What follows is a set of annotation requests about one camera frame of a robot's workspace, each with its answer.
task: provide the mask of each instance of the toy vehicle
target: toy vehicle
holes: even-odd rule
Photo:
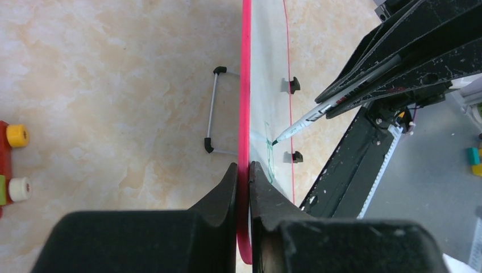
[[[30,179],[12,177],[12,148],[25,147],[30,137],[23,124],[9,125],[0,121],[0,218],[2,206],[24,201],[32,195]]]

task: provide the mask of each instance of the beige marble surface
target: beige marble surface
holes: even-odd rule
[[[241,0],[0,2],[0,119],[25,123],[28,147],[14,176],[30,200],[0,220],[1,272],[28,272],[66,213],[183,209],[211,190],[230,162],[208,155],[212,69],[239,69]],[[376,26],[371,0],[287,0],[293,118],[338,75]],[[219,87],[213,142],[236,150],[238,82]],[[355,113],[294,137],[299,204]],[[239,271],[250,267],[239,262]]]

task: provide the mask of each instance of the toy wheel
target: toy wheel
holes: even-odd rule
[[[23,124],[7,126],[7,141],[12,148],[25,147],[30,141],[28,131]]]
[[[32,187],[27,177],[12,178],[9,183],[9,195],[13,202],[20,202],[30,198]]]

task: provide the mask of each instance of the black corner connector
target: black corner connector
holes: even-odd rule
[[[289,82],[289,91],[294,94],[295,91],[301,90],[300,82],[297,77],[293,77],[293,80]]]
[[[226,67],[216,67],[213,71],[214,74],[220,74],[220,73],[226,73],[227,68]]]
[[[211,138],[204,138],[204,149],[208,154],[214,151],[214,148],[211,146]]]
[[[293,159],[293,163],[302,163],[303,162],[303,155],[296,151],[294,152],[294,154],[292,154],[292,159]]]

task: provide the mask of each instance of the marker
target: marker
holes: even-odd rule
[[[328,112],[328,110],[332,109],[336,105],[341,104],[349,96],[357,92],[361,87],[370,84],[370,82],[372,82],[373,80],[377,79],[382,74],[384,74],[385,72],[395,67],[400,61],[401,61],[401,58],[399,55],[391,58],[385,64],[375,69],[373,72],[369,73],[365,77],[361,78],[359,81],[343,89],[336,96],[333,96],[328,100],[322,102],[321,104],[317,105],[315,108],[313,108],[313,110],[309,111],[306,115],[301,117],[297,122],[295,122],[294,124],[289,126],[286,130],[284,130],[283,133],[281,133],[281,135],[278,136],[275,139],[275,141],[273,141],[273,146],[280,141],[283,141],[287,138],[292,137],[297,132],[303,130],[303,128],[306,128],[310,126],[313,122],[319,120],[320,117],[323,117],[326,114],[326,112]]]

